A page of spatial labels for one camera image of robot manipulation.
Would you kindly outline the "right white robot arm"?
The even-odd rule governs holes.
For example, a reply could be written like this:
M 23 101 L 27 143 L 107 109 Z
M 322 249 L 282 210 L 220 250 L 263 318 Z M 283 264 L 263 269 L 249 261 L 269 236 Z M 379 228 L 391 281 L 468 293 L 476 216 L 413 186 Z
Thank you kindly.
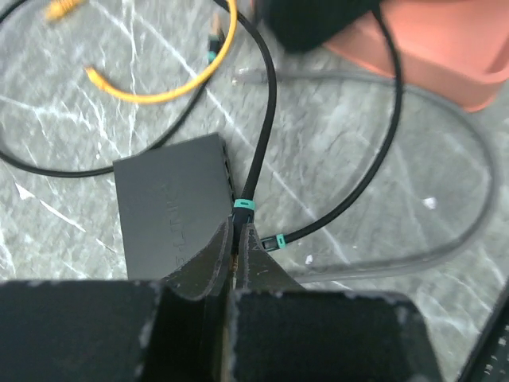
M 288 53 L 307 53 L 361 17 L 380 11 L 380 1 L 257 0 L 252 20 L 262 23 Z

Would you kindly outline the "black network switch box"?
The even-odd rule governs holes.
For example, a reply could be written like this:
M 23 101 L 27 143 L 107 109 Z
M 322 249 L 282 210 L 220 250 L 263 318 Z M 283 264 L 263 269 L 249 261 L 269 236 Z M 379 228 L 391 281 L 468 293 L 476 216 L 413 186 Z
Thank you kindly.
M 235 187 L 217 134 L 114 163 L 127 276 L 161 279 L 187 263 L 230 214 Z

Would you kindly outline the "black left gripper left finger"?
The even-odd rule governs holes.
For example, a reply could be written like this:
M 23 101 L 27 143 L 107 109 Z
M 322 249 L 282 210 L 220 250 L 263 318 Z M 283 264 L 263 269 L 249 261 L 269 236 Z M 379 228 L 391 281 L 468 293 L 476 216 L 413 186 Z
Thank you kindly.
M 2 283 L 2 380 L 219 380 L 232 239 L 156 281 Z

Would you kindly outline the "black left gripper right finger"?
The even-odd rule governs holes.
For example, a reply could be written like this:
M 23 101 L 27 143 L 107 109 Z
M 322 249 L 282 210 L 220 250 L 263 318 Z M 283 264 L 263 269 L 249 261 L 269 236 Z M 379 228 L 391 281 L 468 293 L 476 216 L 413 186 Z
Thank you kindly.
M 246 225 L 234 293 L 235 380 L 441 380 L 425 320 L 404 294 L 271 286 L 278 269 Z

